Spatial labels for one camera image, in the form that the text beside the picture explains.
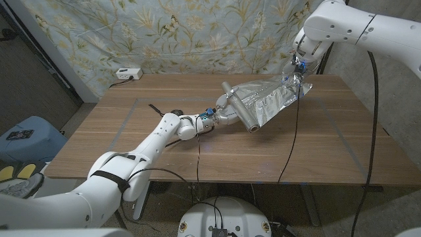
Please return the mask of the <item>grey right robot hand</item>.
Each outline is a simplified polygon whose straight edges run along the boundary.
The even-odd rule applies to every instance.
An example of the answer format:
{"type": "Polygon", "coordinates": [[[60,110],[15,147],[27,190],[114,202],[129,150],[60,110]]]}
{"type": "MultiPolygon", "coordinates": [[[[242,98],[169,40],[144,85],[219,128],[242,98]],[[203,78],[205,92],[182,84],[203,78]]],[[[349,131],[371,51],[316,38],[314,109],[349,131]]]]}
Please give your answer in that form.
{"type": "Polygon", "coordinates": [[[292,49],[289,53],[291,58],[282,69],[282,82],[299,85],[307,72],[306,62],[295,50],[292,49]]]}

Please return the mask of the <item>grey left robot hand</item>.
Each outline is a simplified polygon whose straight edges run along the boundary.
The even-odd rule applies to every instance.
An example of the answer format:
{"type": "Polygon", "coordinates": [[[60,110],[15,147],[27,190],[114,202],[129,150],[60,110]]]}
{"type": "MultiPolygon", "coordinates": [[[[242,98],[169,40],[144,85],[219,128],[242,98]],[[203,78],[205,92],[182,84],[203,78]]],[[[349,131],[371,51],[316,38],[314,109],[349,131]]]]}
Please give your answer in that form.
{"type": "Polygon", "coordinates": [[[215,108],[208,108],[205,115],[211,119],[213,123],[229,125],[240,121],[239,116],[235,112],[232,105],[229,104],[230,97],[225,93],[216,100],[215,108]]]}

